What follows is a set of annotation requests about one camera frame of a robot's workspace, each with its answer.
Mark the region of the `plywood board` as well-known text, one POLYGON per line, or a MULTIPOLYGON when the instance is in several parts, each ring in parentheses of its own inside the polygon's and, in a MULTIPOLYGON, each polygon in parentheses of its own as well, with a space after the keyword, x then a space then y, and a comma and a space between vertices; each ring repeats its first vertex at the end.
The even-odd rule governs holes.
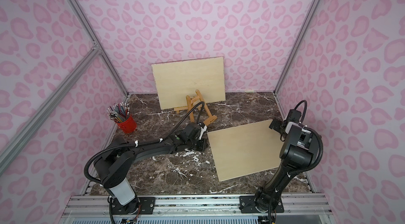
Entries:
POLYGON ((283 142, 273 120, 208 132, 219 181, 277 168, 283 142))
POLYGON ((186 96, 196 90, 206 102, 226 99, 222 57, 153 64, 152 69, 162 110, 186 106, 186 96))

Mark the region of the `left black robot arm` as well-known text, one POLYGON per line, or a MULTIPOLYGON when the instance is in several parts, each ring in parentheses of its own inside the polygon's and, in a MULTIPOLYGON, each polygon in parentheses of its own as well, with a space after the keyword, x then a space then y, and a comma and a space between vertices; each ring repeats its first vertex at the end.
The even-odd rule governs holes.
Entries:
POLYGON ((142 203, 127 179, 132 166, 152 157, 175 154, 186 150, 203 152, 207 126, 191 122, 184 129, 173 129, 164 138, 152 141, 113 140, 107 148, 92 156, 83 173, 85 177, 101 185, 109 194, 111 214, 138 214, 149 207, 142 203))

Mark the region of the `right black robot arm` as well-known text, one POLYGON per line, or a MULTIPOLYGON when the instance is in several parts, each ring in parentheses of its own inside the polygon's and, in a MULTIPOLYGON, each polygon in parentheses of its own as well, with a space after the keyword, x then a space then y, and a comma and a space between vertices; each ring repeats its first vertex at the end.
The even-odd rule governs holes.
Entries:
POLYGON ((255 194, 255 207, 260 212, 274 212, 290 181, 314 169, 323 157, 322 137, 302 124, 305 114, 305 111, 291 109, 285 120, 273 120, 269 126, 280 134, 284 144, 279 154, 281 163, 275 175, 255 194))

